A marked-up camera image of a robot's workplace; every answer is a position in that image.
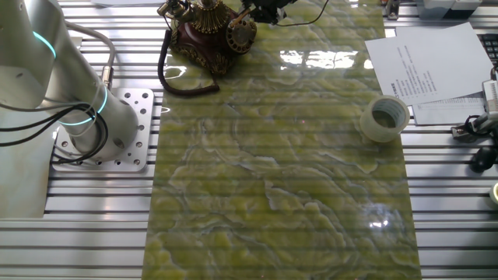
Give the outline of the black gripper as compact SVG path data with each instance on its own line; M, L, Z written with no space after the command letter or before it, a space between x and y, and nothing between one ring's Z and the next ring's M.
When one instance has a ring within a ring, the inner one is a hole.
M241 0L244 10L251 11L257 23L277 23L286 17L284 8L297 0Z

